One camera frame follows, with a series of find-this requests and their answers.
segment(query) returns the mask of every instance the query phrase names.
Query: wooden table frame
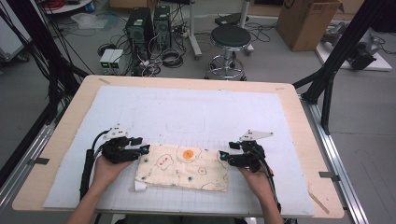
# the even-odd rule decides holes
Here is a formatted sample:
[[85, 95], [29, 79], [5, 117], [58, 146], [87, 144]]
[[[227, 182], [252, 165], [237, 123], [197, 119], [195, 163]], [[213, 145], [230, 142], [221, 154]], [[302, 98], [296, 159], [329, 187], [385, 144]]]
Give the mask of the wooden table frame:
[[91, 107], [101, 86], [133, 86], [170, 89], [253, 91], [278, 94], [290, 134], [297, 151], [305, 182], [314, 206], [314, 217], [341, 218], [345, 212], [330, 178], [318, 172], [328, 169], [308, 123], [296, 90], [290, 84], [239, 82], [158, 77], [86, 77], [64, 113], [51, 139], [41, 153], [47, 165], [36, 164], [24, 182], [12, 206], [19, 211], [52, 211], [43, 207], [64, 154], [73, 142], [78, 127]]

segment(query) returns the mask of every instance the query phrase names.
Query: orange circle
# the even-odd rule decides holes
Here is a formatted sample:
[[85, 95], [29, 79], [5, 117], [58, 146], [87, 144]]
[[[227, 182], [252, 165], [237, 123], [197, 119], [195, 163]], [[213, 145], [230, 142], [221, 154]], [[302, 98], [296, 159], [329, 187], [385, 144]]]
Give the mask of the orange circle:
[[193, 156], [194, 156], [194, 152], [193, 152], [192, 150], [190, 150], [190, 149], [185, 150], [185, 151], [183, 152], [183, 158], [184, 158], [185, 160], [189, 160], [189, 159], [191, 159]]

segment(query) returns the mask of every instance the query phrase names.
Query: gray floor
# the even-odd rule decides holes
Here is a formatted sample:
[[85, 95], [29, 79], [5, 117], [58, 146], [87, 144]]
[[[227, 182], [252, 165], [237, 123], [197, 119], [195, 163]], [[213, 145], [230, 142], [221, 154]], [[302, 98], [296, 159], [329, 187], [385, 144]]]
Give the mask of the gray floor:
[[[65, 28], [76, 25], [61, 18]], [[97, 49], [108, 43], [111, 36], [122, 34], [125, 21], [111, 15], [101, 15], [111, 25], [104, 30], [76, 30], [66, 36], [84, 62], [95, 74], [101, 74]], [[197, 33], [213, 29], [214, 16], [196, 20]], [[276, 19], [251, 18], [249, 22], [271, 25]], [[255, 51], [247, 56], [240, 52], [247, 81], [293, 83], [316, 72], [321, 63], [315, 52], [291, 52], [275, 29], [265, 31], [270, 42], [253, 42]], [[387, 43], [384, 48], [396, 51], [396, 36], [380, 35]], [[163, 68], [157, 77], [203, 78], [210, 59], [221, 51], [209, 44], [208, 35], [197, 35], [203, 57], [195, 61], [191, 46], [185, 40], [187, 52], [184, 64], [177, 69]], [[379, 54], [393, 67], [396, 56], [383, 51]], [[74, 63], [86, 69], [72, 55]], [[27, 133], [47, 104], [48, 81], [39, 73], [34, 62], [14, 62], [0, 68], [0, 136], [3, 166], [12, 151]], [[330, 131], [344, 162], [349, 178], [358, 194], [370, 223], [396, 222], [396, 70], [390, 72], [339, 70], [334, 83]], [[0, 214], [0, 223], [59, 223], [67, 213], [25, 213], [13, 211], [9, 204]], [[105, 216], [101, 223], [108, 223]], [[348, 213], [342, 219], [300, 219], [299, 223], [352, 223]]]

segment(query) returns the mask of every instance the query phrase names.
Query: swivel stool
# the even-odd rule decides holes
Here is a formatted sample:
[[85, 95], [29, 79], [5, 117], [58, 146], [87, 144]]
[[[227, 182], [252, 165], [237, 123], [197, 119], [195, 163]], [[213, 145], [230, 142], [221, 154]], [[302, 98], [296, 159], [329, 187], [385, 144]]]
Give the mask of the swivel stool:
[[241, 76], [240, 80], [246, 81], [244, 66], [236, 59], [235, 52], [245, 49], [250, 44], [250, 33], [238, 26], [222, 25], [212, 31], [210, 41], [225, 52], [224, 55], [218, 55], [210, 61], [205, 79], [209, 79], [208, 75], [213, 74], [226, 79]]

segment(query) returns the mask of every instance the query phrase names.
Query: human hand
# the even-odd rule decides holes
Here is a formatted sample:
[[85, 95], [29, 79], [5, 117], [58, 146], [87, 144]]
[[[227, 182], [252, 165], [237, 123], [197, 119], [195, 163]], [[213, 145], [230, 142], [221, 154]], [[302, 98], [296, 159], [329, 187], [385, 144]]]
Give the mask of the human hand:
[[243, 167], [238, 167], [238, 170], [242, 173], [260, 203], [272, 203], [274, 201], [274, 193], [269, 179], [262, 168], [256, 173], [252, 173], [249, 169]]
[[103, 156], [98, 157], [91, 188], [99, 188], [101, 191], [106, 190], [117, 179], [121, 171], [131, 164], [132, 161], [114, 164]]

